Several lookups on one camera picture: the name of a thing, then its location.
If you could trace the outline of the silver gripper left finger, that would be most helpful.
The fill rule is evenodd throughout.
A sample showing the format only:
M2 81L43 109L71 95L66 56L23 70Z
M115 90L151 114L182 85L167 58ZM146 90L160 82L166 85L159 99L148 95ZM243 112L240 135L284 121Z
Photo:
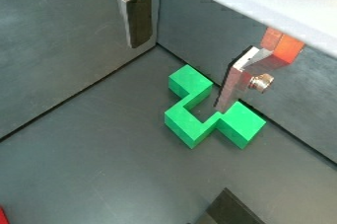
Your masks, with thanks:
M152 37L152 0L121 0L127 41L132 48L142 46Z

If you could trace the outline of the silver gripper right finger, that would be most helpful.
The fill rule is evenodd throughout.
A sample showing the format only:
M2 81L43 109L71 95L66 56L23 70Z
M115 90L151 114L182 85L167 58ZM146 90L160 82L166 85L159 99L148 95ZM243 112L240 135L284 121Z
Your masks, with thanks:
M220 112L230 110L250 89L263 93L271 87L275 81L275 77L270 74L272 56L270 50L252 46L235 60L215 103L215 108Z

